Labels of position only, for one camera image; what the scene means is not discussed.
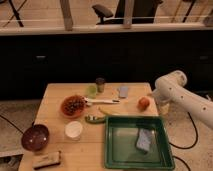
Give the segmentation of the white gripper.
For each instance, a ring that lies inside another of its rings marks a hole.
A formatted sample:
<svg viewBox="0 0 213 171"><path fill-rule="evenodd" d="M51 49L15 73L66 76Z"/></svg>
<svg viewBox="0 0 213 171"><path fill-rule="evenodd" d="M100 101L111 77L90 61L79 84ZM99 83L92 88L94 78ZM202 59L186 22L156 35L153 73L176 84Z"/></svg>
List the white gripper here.
<svg viewBox="0 0 213 171"><path fill-rule="evenodd" d="M169 112L170 99L161 94L158 89L154 89L151 93L148 94L148 96L152 97L155 100L157 104L158 113L160 115L166 115Z"/></svg>

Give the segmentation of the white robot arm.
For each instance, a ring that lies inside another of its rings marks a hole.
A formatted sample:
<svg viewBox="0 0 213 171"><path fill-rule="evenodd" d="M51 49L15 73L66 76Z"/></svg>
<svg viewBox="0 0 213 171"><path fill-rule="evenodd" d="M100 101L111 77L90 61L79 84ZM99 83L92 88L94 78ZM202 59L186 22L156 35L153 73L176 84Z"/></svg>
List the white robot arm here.
<svg viewBox="0 0 213 171"><path fill-rule="evenodd" d="M173 101L213 130L213 102L185 89L187 76L175 70L155 80L150 95L159 105Z"/></svg>

